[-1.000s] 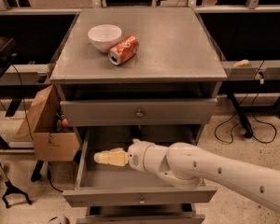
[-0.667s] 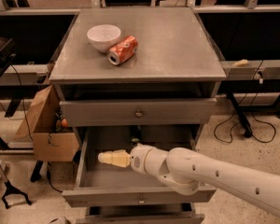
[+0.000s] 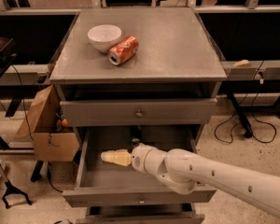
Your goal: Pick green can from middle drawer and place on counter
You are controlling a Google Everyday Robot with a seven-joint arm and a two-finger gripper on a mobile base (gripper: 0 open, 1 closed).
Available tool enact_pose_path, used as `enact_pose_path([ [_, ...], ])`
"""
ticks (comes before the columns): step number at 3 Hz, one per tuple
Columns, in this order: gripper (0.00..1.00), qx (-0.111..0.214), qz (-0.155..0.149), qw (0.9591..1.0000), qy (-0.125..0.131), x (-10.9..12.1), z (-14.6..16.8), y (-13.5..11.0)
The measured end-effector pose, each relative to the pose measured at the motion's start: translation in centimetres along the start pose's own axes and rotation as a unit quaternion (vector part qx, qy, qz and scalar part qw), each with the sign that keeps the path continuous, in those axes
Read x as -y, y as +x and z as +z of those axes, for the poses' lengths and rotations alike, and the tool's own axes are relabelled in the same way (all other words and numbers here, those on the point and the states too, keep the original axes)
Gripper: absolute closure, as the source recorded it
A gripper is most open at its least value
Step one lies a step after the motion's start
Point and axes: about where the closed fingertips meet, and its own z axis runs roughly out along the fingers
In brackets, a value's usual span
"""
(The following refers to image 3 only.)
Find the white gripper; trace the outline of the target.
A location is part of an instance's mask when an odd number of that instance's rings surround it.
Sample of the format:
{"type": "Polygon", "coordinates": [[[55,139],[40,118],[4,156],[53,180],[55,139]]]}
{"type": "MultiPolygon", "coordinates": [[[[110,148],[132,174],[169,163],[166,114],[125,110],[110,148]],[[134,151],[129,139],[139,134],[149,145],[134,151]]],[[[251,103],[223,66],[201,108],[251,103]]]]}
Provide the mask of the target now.
{"type": "Polygon", "coordinates": [[[132,163],[132,167],[136,171],[147,174],[165,173],[165,157],[165,151],[142,143],[133,149],[132,160],[127,149],[108,150],[101,154],[101,159],[105,162],[120,166],[128,166],[132,163]]]}

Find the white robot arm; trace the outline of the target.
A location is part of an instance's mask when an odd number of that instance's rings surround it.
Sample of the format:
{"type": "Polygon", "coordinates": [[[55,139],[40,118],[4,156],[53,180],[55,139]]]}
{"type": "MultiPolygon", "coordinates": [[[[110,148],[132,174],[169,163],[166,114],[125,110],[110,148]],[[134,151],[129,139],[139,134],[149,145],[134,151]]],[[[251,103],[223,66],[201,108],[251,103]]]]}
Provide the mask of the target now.
{"type": "Polygon", "coordinates": [[[108,150],[105,162],[153,175],[172,191],[188,195],[196,182],[210,185],[280,218],[280,177],[212,161],[184,149],[163,151],[139,144],[133,150],[108,150]]]}

